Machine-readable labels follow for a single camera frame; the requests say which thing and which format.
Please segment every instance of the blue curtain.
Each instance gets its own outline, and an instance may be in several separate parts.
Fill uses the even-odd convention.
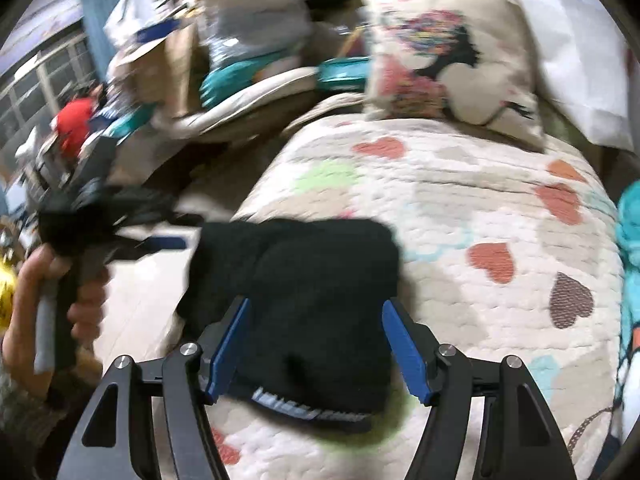
[[[82,24],[87,34],[89,52],[94,58],[95,69],[104,81],[109,62],[116,49],[104,33],[104,24],[120,0],[80,0],[82,2]]]

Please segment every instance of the brown heart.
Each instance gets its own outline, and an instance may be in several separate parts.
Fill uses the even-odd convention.
[[[546,170],[553,176],[559,176],[560,178],[567,178],[569,180],[577,180],[578,182],[587,182],[587,180],[576,171],[576,169],[565,162],[564,160],[554,160],[550,162]]]
[[[395,137],[380,137],[375,142],[360,142],[351,149],[363,155],[384,156],[386,158],[402,158],[406,152],[402,141]]]
[[[578,211],[580,199],[567,184],[536,186],[536,195],[548,211],[562,223],[567,225],[582,223],[582,216]]]
[[[509,283],[513,279],[514,264],[507,244],[476,244],[469,247],[466,257],[476,269],[484,269],[495,283]]]
[[[554,326],[569,328],[578,316],[589,317],[592,312],[591,291],[579,281],[558,272],[549,299],[549,314]]]

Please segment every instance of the human arm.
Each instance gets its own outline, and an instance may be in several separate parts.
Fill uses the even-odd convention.
[[[70,408],[68,399],[50,391],[53,374],[33,371],[40,285],[59,279],[68,269],[68,262],[56,257],[49,246],[29,257],[18,276],[11,323],[1,342],[0,432],[27,470],[33,469],[38,450]],[[68,311],[74,324],[72,335],[85,345],[98,336],[107,279],[105,271],[97,281],[83,285],[78,302]]]

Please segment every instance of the black knit hat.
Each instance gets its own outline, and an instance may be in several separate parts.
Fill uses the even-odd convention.
[[[252,329],[230,394],[302,420],[359,422],[388,393],[381,312],[398,258],[389,229],[369,220],[210,223],[177,311],[197,338],[248,297]]]

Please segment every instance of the metal screw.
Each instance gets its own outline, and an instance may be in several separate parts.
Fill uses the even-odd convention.
[[[123,369],[131,364],[131,357],[128,355],[121,355],[120,357],[116,357],[116,368]]]
[[[510,355],[507,357],[507,366],[510,368],[520,368],[522,366],[522,359],[515,355]]]
[[[443,343],[438,346],[438,352],[440,352],[440,355],[443,355],[444,357],[451,357],[456,354],[456,347],[449,343]]]
[[[185,343],[180,347],[180,353],[182,355],[192,355],[198,351],[198,345],[196,343]]]

